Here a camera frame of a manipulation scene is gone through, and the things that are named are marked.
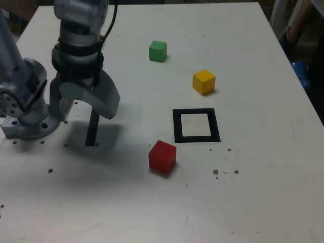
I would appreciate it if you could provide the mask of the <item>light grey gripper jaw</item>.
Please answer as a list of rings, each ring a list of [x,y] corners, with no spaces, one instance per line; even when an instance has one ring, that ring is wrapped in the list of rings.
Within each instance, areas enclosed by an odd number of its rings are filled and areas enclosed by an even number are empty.
[[[111,77],[103,70],[95,78],[95,85],[90,87],[80,81],[64,82],[59,86],[59,92],[64,98],[88,103],[95,111],[112,119],[120,101],[118,90]]]

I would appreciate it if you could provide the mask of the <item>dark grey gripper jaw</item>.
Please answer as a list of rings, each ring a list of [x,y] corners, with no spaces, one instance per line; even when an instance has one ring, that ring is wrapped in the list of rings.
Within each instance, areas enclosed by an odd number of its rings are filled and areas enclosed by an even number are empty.
[[[63,97],[60,93],[59,87],[63,82],[60,73],[57,72],[50,83],[50,111],[62,122],[66,121],[74,104],[74,100]]]

